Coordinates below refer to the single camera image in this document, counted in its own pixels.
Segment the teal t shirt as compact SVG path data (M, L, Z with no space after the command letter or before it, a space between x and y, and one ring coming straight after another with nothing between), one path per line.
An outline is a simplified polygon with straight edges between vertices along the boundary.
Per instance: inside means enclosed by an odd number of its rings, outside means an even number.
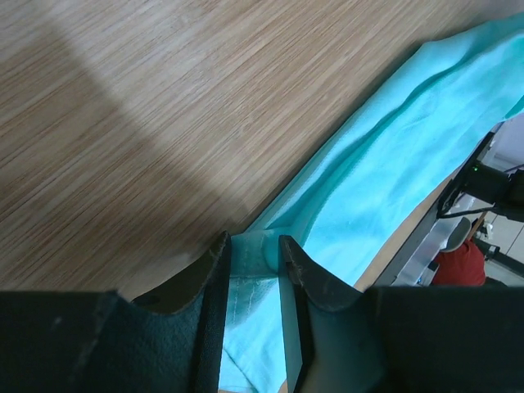
M233 236L219 388L276 392L285 380L280 236L355 284L411 212L522 110L522 14L424 43Z

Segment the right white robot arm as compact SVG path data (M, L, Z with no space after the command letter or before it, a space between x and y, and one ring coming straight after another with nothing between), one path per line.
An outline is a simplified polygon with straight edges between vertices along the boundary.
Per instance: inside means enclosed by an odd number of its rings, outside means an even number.
M487 156L494 137L495 133L489 132L481 140L445 187L437 204L439 219L470 215L470 210L457 213L451 211L461 196L468 195L489 205L475 210L475 213L492 212L513 221L523 221L523 170L515 169L507 173L481 162Z

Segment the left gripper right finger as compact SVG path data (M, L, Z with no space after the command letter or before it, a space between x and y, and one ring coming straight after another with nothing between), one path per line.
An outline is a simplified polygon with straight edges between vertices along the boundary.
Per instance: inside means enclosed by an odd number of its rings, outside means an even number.
M520 287L358 291L278 240L291 392L520 392Z

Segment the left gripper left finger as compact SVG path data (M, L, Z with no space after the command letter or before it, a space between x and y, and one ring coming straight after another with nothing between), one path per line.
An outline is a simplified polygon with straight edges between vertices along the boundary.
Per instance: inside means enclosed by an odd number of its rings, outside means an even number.
M1 294L4 392L215 392L232 241L126 300L116 291Z

